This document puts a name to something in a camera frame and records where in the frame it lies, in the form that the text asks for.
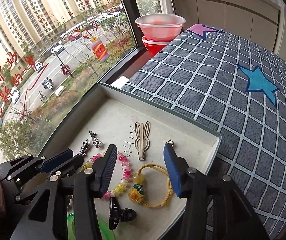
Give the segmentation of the small silver brooch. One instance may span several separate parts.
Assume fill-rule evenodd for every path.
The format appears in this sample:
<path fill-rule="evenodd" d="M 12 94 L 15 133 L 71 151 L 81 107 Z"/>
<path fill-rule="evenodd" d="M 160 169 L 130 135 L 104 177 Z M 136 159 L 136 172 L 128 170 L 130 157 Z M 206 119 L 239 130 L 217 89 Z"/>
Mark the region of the small silver brooch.
<path fill-rule="evenodd" d="M 100 139 L 97 137 L 97 133 L 93 131 L 89 131 L 89 135 L 92 139 L 92 143 L 95 146 L 95 148 L 102 148 L 103 147 L 103 142 L 100 141 Z"/>

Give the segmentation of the beige rabbit-ear hair clip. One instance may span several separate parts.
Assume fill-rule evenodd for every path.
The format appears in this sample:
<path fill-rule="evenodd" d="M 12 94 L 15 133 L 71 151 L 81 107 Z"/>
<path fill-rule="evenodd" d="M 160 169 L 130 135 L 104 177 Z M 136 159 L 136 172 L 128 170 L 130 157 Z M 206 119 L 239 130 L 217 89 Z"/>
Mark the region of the beige rabbit-ear hair clip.
<path fill-rule="evenodd" d="M 148 138 L 150 134 L 150 122 L 146 121 L 145 124 L 136 122 L 134 128 L 136 134 L 134 145 L 138 150 L 138 158 L 139 161 L 145 161 L 146 151 L 150 147 L 150 140 Z"/>

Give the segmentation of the black claw hair clip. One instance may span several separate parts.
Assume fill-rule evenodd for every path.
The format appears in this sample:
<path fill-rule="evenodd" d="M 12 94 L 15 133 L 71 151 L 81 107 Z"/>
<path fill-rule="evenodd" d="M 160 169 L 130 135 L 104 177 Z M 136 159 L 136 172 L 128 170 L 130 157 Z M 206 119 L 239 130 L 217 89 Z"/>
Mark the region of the black claw hair clip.
<path fill-rule="evenodd" d="M 109 230 L 115 230 L 119 222 L 131 222 L 137 217 L 135 210 L 129 208 L 122 209 L 116 197 L 109 198 L 109 214 Z"/>

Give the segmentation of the silver spiked hair clip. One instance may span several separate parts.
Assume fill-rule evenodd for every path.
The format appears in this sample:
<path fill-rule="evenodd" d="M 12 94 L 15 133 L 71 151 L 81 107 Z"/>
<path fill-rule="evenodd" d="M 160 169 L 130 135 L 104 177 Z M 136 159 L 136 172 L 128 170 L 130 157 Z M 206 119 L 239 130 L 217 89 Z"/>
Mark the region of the silver spiked hair clip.
<path fill-rule="evenodd" d="M 89 141 L 89 139 L 86 139 L 83 142 L 81 149 L 78 151 L 78 155 L 85 156 L 87 154 L 89 146 L 90 146 L 90 141 Z"/>

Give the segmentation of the grey checked bedspread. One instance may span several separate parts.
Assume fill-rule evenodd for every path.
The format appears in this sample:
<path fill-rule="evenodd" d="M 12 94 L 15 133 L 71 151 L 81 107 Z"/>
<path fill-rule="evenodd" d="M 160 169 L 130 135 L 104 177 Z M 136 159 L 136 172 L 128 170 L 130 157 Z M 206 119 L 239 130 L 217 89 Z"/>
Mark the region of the grey checked bedspread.
<path fill-rule="evenodd" d="M 181 33 L 123 86 L 219 132 L 229 175 L 271 239 L 286 239 L 286 62 L 231 33 Z"/>

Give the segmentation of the red plastic basin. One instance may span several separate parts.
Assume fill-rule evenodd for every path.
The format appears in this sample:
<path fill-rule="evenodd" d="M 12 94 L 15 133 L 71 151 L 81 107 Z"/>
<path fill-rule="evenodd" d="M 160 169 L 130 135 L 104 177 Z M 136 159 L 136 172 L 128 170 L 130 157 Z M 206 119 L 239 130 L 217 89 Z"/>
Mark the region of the red plastic basin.
<path fill-rule="evenodd" d="M 142 42 L 151 57 L 154 57 L 159 51 L 161 51 L 165 46 L 167 46 L 171 40 L 168 41 L 159 41 L 159 40 L 151 40 L 146 38 L 146 36 L 142 37 Z"/>

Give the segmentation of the pink plastic basin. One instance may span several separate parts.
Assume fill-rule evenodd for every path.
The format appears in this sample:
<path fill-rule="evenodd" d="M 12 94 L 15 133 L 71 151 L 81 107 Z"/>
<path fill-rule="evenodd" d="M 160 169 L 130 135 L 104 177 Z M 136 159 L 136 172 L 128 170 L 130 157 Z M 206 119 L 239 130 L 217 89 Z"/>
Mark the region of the pink plastic basin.
<path fill-rule="evenodd" d="M 135 20 L 147 39 L 153 41 L 171 41 L 175 39 L 186 20 L 174 14 L 148 14 Z"/>

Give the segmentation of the white low cabinet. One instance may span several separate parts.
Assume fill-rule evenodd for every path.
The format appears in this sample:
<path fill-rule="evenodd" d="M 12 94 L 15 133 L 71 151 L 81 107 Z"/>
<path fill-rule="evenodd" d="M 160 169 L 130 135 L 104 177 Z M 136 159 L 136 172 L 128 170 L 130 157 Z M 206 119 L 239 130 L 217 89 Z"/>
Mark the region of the white low cabinet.
<path fill-rule="evenodd" d="M 270 0 L 172 0 L 175 13 L 195 23 L 222 29 L 273 51 L 280 6 Z"/>

